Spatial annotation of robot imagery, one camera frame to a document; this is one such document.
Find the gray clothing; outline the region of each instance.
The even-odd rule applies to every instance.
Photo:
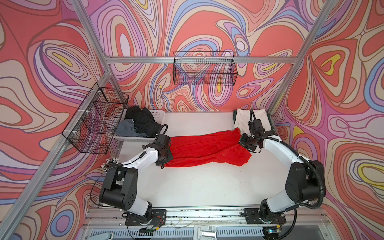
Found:
[[[116,135],[122,137],[148,137],[146,133],[137,133],[137,127],[133,123],[132,119],[121,121],[116,129]]]

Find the plastic laundry basket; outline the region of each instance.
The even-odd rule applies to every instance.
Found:
[[[162,124],[165,116],[165,112],[163,110],[149,110],[153,118],[155,119],[155,122]],[[125,113],[127,112],[127,109],[124,109],[122,113],[121,120],[124,120]],[[153,142],[155,140],[155,137],[122,137],[115,135],[113,137],[114,139],[120,140],[120,141],[128,141],[128,142]]]

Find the red cloth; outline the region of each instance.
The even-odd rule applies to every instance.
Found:
[[[242,166],[248,162],[251,154],[238,143],[240,137],[238,128],[202,136],[171,137],[173,159],[165,166],[192,167],[209,162]]]

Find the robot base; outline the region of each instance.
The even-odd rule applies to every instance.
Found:
[[[143,226],[143,224],[149,223],[153,226],[162,226],[166,223],[167,210],[165,209],[152,209],[151,219],[144,219],[145,216],[139,216],[137,214],[128,214],[125,225],[126,226]]]
[[[244,216],[247,224],[276,223],[283,225],[287,222],[283,213],[274,214],[273,216],[270,215],[266,219],[260,219],[259,209],[260,208],[244,209]]]

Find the black wire basket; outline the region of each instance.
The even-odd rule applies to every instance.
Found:
[[[65,130],[69,135],[63,132],[63,136],[79,152],[107,154],[128,98],[114,88],[99,87],[74,128]]]
[[[175,85],[235,85],[233,51],[175,51],[173,55]]]

